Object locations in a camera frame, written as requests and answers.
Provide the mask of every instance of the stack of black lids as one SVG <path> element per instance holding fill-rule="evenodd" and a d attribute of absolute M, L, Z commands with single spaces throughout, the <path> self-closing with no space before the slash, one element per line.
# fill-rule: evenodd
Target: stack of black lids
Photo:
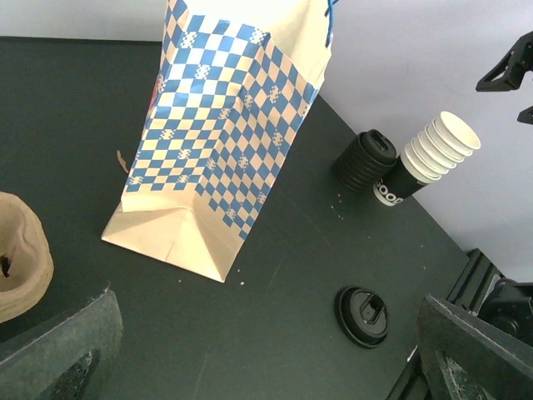
<path fill-rule="evenodd" d="M 351 190 L 364 192 L 396 163 L 394 144 L 375 129 L 363 132 L 333 164 L 337 177 Z"/>

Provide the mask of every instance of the white paper cup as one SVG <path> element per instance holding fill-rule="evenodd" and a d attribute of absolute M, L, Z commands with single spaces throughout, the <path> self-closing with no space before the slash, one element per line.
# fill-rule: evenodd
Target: white paper cup
<path fill-rule="evenodd" d="M 436 182 L 438 181 L 441 176 L 439 175 L 438 177 L 436 178 L 433 178 L 433 177 L 429 177 L 427 175 L 425 175 L 424 173 L 422 173 L 416 166 L 415 164 L 413 164 L 413 162 L 411 161 L 411 159 L 409 158 L 409 156 L 406 154 L 406 152 L 402 152 L 400 154 L 400 159 L 401 159 L 401 162 L 403 163 L 404 167 L 406 168 L 406 170 L 418 181 L 424 183 L 424 184 L 429 184 L 429 183 L 433 183 L 433 182 Z"/>
<path fill-rule="evenodd" d="M 441 175 L 448 173 L 448 168 L 440 165 L 437 161 L 435 161 L 431 155 L 424 150 L 420 142 L 418 141 L 418 137 L 415 137 L 413 140 L 411 140 L 411 145 L 413 147 L 413 151 L 417 155 L 417 157 L 422 160 L 422 162 L 427 165 L 429 168 L 431 168 L 436 173 L 439 173 Z"/>
<path fill-rule="evenodd" d="M 433 160 L 435 160 L 437 163 L 439 163 L 444 168 L 447 168 L 448 170 L 453 169 L 457 167 L 457 163 L 452 161 L 449 157 L 444 155 L 441 150 L 434 144 L 429 136 L 427 136 L 426 131 L 422 131 L 418 133 L 418 143 L 421 145 L 421 147 L 424 149 L 426 153 L 428 153 Z"/>
<path fill-rule="evenodd" d="M 465 156 L 460 152 L 456 151 L 452 146 L 450 146 L 436 131 L 435 124 L 432 122 L 426 125 L 426 134 L 433 141 L 433 143 L 438 147 L 442 154 L 447 156 L 454 163 L 462 163 L 465 159 Z"/>
<path fill-rule="evenodd" d="M 435 126 L 447 143 L 466 156 L 481 148 L 481 141 L 474 130 L 451 112 L 441 112 L 435 119 Z"/>
<path fill-rule="evenodd" d="M 402 154 L 405 154 L 409 160 L 410 165 L 417 170 L 418 173 L 424 175 L 427 179 L 430 179 L 432 182 L 438 181 L 441 175 L 438 172 L 433 171 L 429 168 L 415 153 L 413 147 L 410 143 L 407 143 L 405 150 Z"/>

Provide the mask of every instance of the black clamp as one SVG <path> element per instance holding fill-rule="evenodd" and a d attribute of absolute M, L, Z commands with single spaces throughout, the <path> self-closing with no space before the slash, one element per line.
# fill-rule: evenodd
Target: black clamp
<path fill-rule="evenodd" d="M 476 85 L 477 92 L 509 92 L 520 88 L 524 75 L 533 71 L 533 32 L 518 39 L 505 57 Z M 533 106 L 518 115 L 521 123 L 533 124 Z"/>

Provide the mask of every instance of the black cup lid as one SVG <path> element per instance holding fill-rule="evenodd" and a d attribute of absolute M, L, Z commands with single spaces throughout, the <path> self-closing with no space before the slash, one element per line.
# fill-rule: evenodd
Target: black cup lid
<path fill-rule="evenodd" d="M 361 287 L 343 289 L 336 300 L 339 323 L 344 333 L 363 348 L 375 348 L 388 333 L 385 303 L 373 291 Z"/>

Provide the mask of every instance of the dark tabletop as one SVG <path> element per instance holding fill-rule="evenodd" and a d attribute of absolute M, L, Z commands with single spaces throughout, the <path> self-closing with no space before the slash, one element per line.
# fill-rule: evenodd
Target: dark tabletop
<path fill-rule="evenodd" d="M 467 257 L 414 200 L 388 208 L 331 175 L 352 131 L 319 97 L 226 283 L 100 240 L 157 74 L 156 43 L 0 41 L 0 190 L 40 217 L 55 272 L 0 341 L 109 283 L 124 336 L 109 399 L 383 399 L 416 345 L 427 293 L 445 297 Z M 333 299 L 380 293 L 390 333 L 351 343 Z"/>

